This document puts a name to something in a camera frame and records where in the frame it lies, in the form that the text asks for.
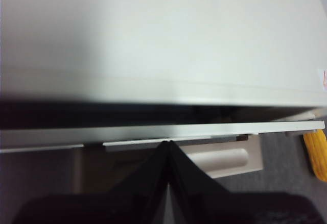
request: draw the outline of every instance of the gray carpet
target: gray carpet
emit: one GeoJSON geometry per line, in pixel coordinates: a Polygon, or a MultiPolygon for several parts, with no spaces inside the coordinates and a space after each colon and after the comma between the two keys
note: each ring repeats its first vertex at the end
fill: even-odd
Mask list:
{"type": "Polygon", "coordinates": [[[283,191],[304,195],[327,222],[327,183],[314,176],[302,137],[271,133],[261,135],[261,139],[264,170],[217,181],[233,192],[283,191]]]}

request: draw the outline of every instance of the yellow corn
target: yellow corn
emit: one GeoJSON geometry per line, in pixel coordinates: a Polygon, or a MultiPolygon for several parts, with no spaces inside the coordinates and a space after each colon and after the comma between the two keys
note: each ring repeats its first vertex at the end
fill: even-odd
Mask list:
{"type": "Polygon", "coordinates": [[[322,130],[304,134],[303,138],[309,153],[311,166],[316,177],[327,182],[327,141],[322,130]]]}

